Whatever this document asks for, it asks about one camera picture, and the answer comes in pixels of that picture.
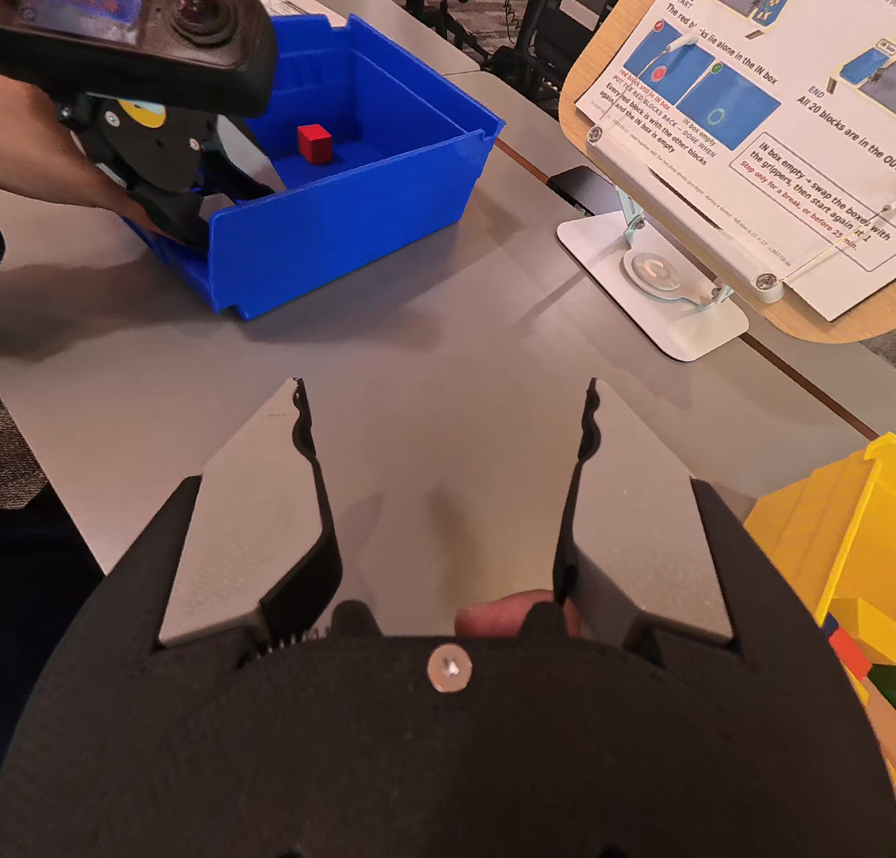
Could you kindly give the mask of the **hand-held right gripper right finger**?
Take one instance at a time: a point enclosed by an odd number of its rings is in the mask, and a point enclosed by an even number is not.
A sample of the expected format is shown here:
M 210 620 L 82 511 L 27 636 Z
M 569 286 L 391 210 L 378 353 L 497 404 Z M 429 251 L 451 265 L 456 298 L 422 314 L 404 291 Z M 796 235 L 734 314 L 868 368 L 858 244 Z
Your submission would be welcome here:
M 586 390 L 553 586 L 600 644 L 633 647 L 645 628 L 733 638 L 689 469 L 601 380 Z

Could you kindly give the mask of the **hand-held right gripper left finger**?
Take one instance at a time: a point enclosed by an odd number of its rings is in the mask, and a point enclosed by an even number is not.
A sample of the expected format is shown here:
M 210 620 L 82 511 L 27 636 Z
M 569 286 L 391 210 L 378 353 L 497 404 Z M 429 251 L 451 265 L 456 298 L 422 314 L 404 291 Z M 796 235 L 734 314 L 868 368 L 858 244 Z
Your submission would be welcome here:
M 306 384 L 289 379 L 203 470 L 160 641 L 249 628 L 271 644 L 295 642 L 341 583 Z

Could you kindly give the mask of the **red wooden cube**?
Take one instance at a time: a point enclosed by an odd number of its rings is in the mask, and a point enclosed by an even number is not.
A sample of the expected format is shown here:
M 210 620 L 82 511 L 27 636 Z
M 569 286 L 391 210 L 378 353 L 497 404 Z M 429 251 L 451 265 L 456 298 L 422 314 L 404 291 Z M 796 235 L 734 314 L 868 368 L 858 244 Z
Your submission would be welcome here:
M 320 124 L 297 126 L 297 148 L 302 158 L 313 166 L 325 166 L 332 163 L 332 136 Z

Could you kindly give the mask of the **blue plastic bin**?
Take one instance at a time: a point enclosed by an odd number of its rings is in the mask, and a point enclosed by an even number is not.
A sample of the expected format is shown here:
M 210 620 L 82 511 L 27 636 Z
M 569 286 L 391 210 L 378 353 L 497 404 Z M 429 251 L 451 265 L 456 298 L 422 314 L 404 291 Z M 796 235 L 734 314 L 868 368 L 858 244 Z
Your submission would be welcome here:
M 248 321 L 457 223 L 504 121 L 351 15 L 273 19 L 266 113 L 248 121 L 287 190 L 215 214 L 205 251 L 126 225 L 212 310 Z M 306 162 L 297 126 L 332 136 Z

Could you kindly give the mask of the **yellow plastic bin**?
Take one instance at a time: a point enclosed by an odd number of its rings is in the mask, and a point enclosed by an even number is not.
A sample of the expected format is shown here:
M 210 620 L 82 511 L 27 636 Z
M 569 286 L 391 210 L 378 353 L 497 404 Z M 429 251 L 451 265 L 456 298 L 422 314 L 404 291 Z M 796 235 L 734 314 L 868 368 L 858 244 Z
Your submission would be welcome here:
M 760 498 L 745 528 L 822 630 L 846 597 L 895 622 L 894 433 Z

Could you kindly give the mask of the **person's left hand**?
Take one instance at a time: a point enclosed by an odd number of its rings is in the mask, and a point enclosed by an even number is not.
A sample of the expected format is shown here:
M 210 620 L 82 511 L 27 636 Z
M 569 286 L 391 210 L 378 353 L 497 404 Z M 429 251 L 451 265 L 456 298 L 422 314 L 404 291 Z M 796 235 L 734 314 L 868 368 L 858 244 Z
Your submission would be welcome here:
M 105 210 L 161 230 L 125 188 L 98 169 L 36 86 L 1 77 L 1 190 L 49 204 Z

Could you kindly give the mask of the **person's right hand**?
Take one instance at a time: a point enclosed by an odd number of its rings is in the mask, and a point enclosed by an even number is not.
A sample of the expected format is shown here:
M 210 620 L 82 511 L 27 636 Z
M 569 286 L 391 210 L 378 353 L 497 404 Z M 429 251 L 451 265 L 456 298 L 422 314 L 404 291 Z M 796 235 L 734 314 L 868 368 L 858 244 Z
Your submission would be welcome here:
M 581 636 L 581 618 L 571 602 L 561 605 L 551 591 L 532 590 L 460 609 L 454 634 L 462 640 L 575 639 Z

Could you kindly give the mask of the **laminated label sheet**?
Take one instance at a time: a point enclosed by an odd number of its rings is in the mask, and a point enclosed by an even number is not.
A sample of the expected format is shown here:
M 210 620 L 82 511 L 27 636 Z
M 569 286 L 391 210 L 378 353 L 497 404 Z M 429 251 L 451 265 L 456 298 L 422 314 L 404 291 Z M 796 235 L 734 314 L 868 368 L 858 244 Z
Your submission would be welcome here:
M 318 0 L 260 0 L 272 19 L 313 15 L 325 17 L 333 28 L 345 27 L 346 17 L 333 11 Z

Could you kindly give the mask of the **white stand base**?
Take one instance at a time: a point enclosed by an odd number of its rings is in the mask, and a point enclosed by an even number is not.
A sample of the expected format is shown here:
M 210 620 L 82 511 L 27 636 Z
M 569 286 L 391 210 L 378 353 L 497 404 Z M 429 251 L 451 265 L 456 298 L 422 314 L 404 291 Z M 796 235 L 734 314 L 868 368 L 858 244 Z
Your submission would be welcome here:
M 749 323 L 718 285 L 650 223 L 617 211 L 556 230 L 559 243 L 667 357 L 691 362 L 745 335 Z

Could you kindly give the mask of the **pile of coloured wooden blocks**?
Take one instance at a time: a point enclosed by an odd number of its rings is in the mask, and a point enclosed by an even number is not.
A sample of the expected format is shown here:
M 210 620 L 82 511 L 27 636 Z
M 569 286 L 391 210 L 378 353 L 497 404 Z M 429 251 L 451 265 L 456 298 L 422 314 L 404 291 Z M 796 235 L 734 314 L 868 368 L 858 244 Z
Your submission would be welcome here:
M 834 650 L 895 779 L 895 622 L 866 600 L 834 599 L 823 621 Z

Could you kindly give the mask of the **instruction sheet on stand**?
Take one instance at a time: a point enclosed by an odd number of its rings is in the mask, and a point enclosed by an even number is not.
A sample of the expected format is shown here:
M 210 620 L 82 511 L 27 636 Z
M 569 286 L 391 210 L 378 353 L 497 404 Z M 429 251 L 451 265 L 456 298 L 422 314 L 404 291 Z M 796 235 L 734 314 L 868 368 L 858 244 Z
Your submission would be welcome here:
M 644 22 L 657 0 L 619 0 L 606 21 L 596 30 L 566 77 L 560 100 L 559 119 L 566 138 L 613 184 L 618 185 L 646 213 L 665 227 L 672 240 L 695 258 L 700 269 L 711 271 L 723 290 L 734 293 L 780 332 L 816 344 L 851 344 L 894 331 L 894 283 L 890 282 L 849 309 L 838 320 L 827 322 L 802 297 L 786 292 L 777 281 L 772 288 L 756 287 L 757 275 L 737 271 L 734 260 L 721 252 L 722 231 L 700 217 L 673 189 L 662 186 L 665 196 L 654 195 L 637 180 L 634 161 L 615 159 L 600 148 L 609 125 L 591 122 L 575 107 L 577 100 L 607 72 L 626 40 Z M 600 138 L 590 135 L 595 126 Z

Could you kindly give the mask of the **printed instruction sheet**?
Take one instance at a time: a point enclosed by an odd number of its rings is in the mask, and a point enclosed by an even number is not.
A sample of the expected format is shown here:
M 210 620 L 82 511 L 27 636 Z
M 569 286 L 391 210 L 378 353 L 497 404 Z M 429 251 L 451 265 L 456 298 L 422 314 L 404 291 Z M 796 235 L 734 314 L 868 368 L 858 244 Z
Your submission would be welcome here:
M 894 283 L 894 27 L 894 0 L 657 0 L 575 107 L 833 322 Z

